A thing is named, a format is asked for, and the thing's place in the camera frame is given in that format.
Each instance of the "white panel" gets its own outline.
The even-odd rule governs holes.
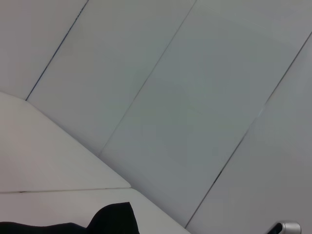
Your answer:
[[[0,93],[0,192],[130,185],[28,102]]]
[[[28,96],[85,3],[0,1],[0,91]]]
[[[192,4],[90,1],[29,101],[99,153]]]
[[[130,202],[141,234],[188,232],[133,189],[1,194],[0,220],[34,226],[76,223],[87,227],[104,206]]]
[[[193,234],[262,234],[274,222],[311,233],[312,38],[192,219]]]
[[[227,6],[198,0],[101,156],[182,225],[312,30],[284,38]]]

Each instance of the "metal handle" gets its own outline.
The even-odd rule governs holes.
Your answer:
[[[301,227],[297,222],[279,221],[273,224],[266,234],[301,234]]]

